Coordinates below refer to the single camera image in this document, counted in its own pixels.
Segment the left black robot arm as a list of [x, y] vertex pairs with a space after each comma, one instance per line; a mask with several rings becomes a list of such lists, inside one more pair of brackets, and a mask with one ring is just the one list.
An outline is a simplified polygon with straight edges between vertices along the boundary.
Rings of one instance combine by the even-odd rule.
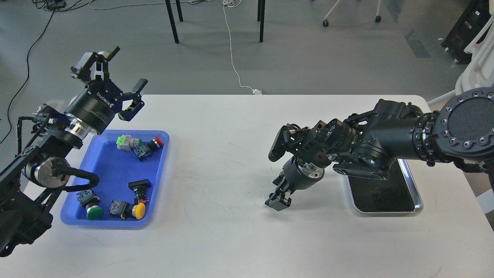
[[76, 192], [97, 186], [99, 178], [72, 168], [65, 159], [72, 149], [80, 149], [89, 134], [102, 134], [115, 115], [130, 121], [144, 106], [140, 79], [130, 93], [110, 79], [108, 63], [118, 53], [85, 53], [71, 68], [72, 77], [85, 83], [81, 93], [64, 112], [44, 104], [28, 117], [33, 134], [1, 172], [1, 256], [10, 255], [16, 245], [32, 244], [51, 228], [51, 208], [61, 192]]

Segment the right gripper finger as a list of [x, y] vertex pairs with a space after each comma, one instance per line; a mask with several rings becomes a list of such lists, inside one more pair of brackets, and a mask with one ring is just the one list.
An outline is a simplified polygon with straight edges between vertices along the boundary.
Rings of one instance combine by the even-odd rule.
[[269, 195], [265, 201], [265, 205], [273, 209], [288, 208], [288, 181], [285, 175], [279, 174], [274, 179], [273, 184], [276, 186], [276, 189]]
[[270, 194], [270, 207], [277, 211], [287, 209], [291, 205], [291, 194], [295, 191], [288, 185], [279, 185], [275, 192]]

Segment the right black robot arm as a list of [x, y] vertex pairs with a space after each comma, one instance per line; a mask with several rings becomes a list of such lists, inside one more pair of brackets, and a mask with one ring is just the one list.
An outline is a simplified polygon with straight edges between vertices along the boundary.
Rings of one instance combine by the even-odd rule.
[[320, 181], [332, 163], [339, 174], [386, 181], [397, 159], [422, 160], [431, 167], [452, 162], [466, 173], [486, 173], [492, 184], [493, 126], [493, 87], [468, 90], [430, 113], [381, 99], [371, 111], [344, 121], [319, 121], [312, 128], [283, 125], [268, 158], [293, 156], [274, 179], [276, 189], [265, 204], [277, 211], [289, 208], [291, 195]]

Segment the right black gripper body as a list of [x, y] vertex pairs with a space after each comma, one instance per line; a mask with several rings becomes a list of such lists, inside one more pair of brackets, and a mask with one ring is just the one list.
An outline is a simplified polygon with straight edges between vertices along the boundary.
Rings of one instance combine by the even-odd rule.
[[276, 178], [276, 192], [294, 193], [297, 190], [305, 190], [320, 181], [324, 174], [324, 168], [291, 158], [283, 165], [282, 172]]

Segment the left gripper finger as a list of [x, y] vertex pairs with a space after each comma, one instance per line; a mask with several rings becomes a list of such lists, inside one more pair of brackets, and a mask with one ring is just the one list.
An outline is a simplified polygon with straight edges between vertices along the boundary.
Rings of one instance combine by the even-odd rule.
[[117, 97], [117, 100], [118, 102], [120, 102], [120, 104], [122, 104], [122, 102], [124, 101], [131, 100], [131, 103], [126, 109], [120, 109], [120, 111], [118, 111], [118, 117], [120, 118], [120, 120], [132, 120], [132, 118], [134, 118], [134, 116], [136, 116], [136, 114], [145, 105], [145, 103], [142, 101], [142, 90], [147, 83], [147, 79], [141, 78], [130, 93], [122, 93], [120, 96]]
[[108, 63], [120, 51], [117, 46], [110, 53], [101, 51], [98, 53], [85, 53], [75, 67], [71, 67], [71, 76], [85, 83], [85, 92], [89, 88], [90, 82], [94, 80], [104, 80], [113, 83], [108, 71]]

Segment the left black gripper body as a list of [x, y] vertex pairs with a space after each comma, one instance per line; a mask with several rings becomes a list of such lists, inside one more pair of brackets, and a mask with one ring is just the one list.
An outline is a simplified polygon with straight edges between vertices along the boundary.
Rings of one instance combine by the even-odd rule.
[[78, 118], [99, 135], [108, 127], [115, 114], [121, 111], [122, 101], [116, 100], [121, 95], [122, 90], [112, 81], [91, 81], [64, 114]]

